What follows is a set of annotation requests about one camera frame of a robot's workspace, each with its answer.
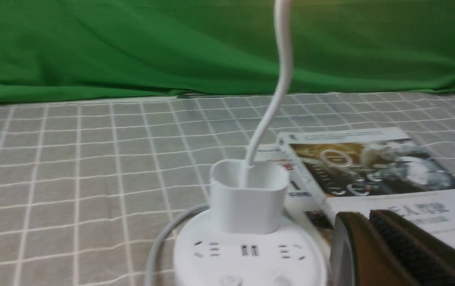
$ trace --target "white plug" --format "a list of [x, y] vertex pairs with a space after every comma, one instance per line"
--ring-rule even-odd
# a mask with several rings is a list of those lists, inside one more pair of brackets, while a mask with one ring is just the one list
[[256, 162], [248, 170], [246, 187], [242, 173], [245, 161], [227, 159], [210, 170], [210, 216], [220, 232], [269, 234], [277, 230], [289, 174], [272, 162]]

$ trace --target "white cable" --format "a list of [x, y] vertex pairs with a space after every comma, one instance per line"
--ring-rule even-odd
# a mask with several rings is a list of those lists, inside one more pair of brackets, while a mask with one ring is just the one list
[[280, 104], [287, 94], [287, 90], [291, 84], [291, 78], [293, 77], [293, 47], [291, 45], [291, 35], [289, 34], [290, 2], [291, 0], [275, 0], [274, 25], [280, 62], [279, 81], [272, 101], [249, 143], [245, 156], [247, 167], [253, 166], [256, 149], [259, 146], [262, 135], [267, 130], [268, 125], [273, 120], [273, 117], [275, 117], [275, 113], [280, 108]]
[[150, 249], [150, 253], [148, 254], [148, 258], [146, 259], [146, 276], [145, 276], [145, 286], [153, 286], [153, 272], [155, 270], [155, 261], [157, 260], [157, 252], [159, 251], [160, 245], [162, 242], [164, 242], [164, 239], [166, 239], [166, 236], [168, 235], [173, 228], [175, 228], [178, 223], [182, 222], [186, 217], [189, 215], [197, 212], [197, 211], [203, 211], [208, 209], [210, 206], [208, 206], [207, 203], [202, 203], [197, 206], [193, 206], [189, 209], [184, 210], [182, 213], [180, 213], [177, 217], [175, 217], [170, 223], [165, 226], [165, 228], [160, 232], [160, 234], [157, 236], [155, 241], [153, 242], [152, 248]]
[[[256, 131], [254, 132], [253, 137], [249, 143], [247, 155], [245, 156], [247, 170], [245, 172], [241, 172], [242, 175], [245, 176], [242, 178], [243, 186], [247, 185], [248, 168], [253, 166], [255, 152], [259, 146], [259, 143], [261, 142], [262, 135], [275, 117], [277, 109], [280, 108], [280, 104], [282, 103], [284, 96], [287, 94], [287, 90], [291, 84], [291, 78], [293, 77], [293, 47], [291, 46], [291, 36], [289, 34], [290, 1], [291, 0], [275, 0], [274, 26], [275, 36], [277, 38], [277, 48], [279, 51], [279, 81], [277, 83], [272, 101], [270, 102], [268, 109], [264, 113], [264, 116], [261, 119], [261, 122], [259, 123], [258, 128], [256, 128]], [[168, 233], [173, 230], [173, 228], [175, 228], [178, 223], [182, 222], [182, 220], [184, 220], [187, 216], [200, 210], [206, 210], [208, 208], [208, 204], [204, 203], [184, 210], [160, 232], [160, 234], [157, 236], [157, 239], [155, 239], [152, 248], [150, 249], [150, 253], [148, 254], [148, 259], [146, 262], [145, 286], [153, 286], [153, 272], [155, 270], [157, 252]]]

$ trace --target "brown object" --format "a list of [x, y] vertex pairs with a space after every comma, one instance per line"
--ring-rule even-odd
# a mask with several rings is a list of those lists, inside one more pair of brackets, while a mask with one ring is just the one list
[[455, 285], [455, 248], [388, 210], [371, 211], [370, 222], [420, 284]]
[[334, 286], [420, 285], [358, 213], [337, 214], [330, 264]]
[[334, 286], [455, 286], [455, 249], [388, 210], [338, 213], [330, 263]]

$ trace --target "green backdrop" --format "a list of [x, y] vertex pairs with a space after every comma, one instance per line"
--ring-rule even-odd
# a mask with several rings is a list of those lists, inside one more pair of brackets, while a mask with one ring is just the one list
[[[292, 92], [455, 92], [455, 1], [293, 0]], [[273, 0], [0, 0], [0, 103], [273, 92]]]

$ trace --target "book cover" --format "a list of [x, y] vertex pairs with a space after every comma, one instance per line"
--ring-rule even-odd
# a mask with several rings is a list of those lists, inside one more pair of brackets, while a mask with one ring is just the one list
[[455, 247], [455, 177], [399, 128], [285, 132], [278, 145], [331, 223], [388, 209]]

